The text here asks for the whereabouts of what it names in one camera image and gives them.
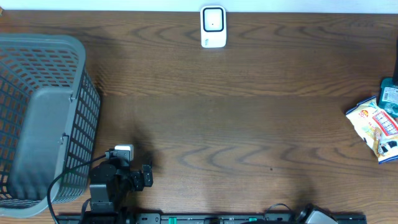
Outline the yellow snack bag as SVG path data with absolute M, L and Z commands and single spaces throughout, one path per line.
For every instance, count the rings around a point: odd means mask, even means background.
M 376 96 L 360 101 L 345 116 L 373 151 L 379 164 L 397 160 L 397 122 L 378 107 Z

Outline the blue mouthwash bottle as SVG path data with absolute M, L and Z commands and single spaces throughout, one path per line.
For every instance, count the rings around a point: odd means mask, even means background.
M 392 78 L 385 78 L 381 82 L 378 107 L 384 109 L 392 118 L 397 118 L 397 85 Z

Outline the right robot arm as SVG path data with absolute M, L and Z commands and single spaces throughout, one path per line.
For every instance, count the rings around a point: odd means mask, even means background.
M 331 213 L 312 203 L 305 206 L 296 218 L 296 222 L 303 224 L 338 224 Z

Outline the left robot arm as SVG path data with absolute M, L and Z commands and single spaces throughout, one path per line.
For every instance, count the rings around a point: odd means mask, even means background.
M 141 170 L 131 170 L 129 162 L 112 157 L 90 171 L 90 208 L 83 212 L 81 223 L 135 223 L 124 201 L 132 192 L 152 187 L 152 164 L 144 164 Z

